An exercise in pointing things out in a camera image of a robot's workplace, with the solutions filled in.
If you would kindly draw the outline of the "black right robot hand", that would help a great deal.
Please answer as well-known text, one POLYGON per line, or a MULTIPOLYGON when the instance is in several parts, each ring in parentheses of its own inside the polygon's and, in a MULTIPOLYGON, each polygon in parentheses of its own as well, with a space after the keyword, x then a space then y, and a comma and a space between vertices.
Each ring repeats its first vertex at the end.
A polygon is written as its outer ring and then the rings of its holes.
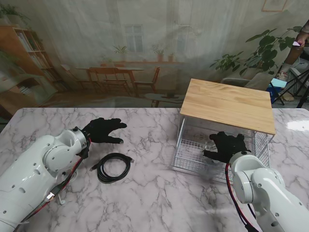
POLYGON ((234 154, 240 152, 245 155, 248 152, 251 152, 251 150, 246 147, 243 134, 238 134, 235 137, 232 135, 226 135, 224 131, 221 131, 217 134, 211 134, 209 138, 214 141, 217 152, 204 150, 203 156, 212 160, 229 163, 234 154))

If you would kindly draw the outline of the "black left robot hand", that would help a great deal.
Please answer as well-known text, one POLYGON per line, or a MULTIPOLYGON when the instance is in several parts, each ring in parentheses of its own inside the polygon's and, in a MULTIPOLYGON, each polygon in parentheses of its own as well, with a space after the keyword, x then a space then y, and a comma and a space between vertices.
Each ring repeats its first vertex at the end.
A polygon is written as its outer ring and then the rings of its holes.
POLYGON ((127 124, 123 123, 119 118, 104 119, 102 117, 91 120, 82 131, 93 143, 110 143, 122 144, 121 138, 111 137, 109 134, 114 130, 124 129, 127 124))

